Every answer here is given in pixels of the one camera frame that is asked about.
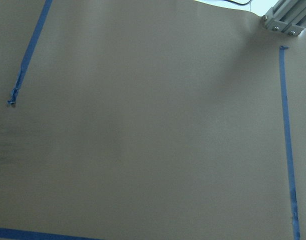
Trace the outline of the aluminium frame post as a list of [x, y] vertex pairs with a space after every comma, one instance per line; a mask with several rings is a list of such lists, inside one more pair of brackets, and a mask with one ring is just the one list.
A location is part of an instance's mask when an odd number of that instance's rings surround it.
[[306, 28], [306, 0], [278, 0], [262, 21], [267, 30], [298, 36]]

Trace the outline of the brown paper table cover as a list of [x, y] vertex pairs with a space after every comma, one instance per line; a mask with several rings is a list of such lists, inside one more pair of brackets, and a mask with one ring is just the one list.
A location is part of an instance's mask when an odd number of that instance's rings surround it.
[[306, 30], [193, 0], [0, 0], [0, 228], [290, 240], [279, 47], [306, 240]]

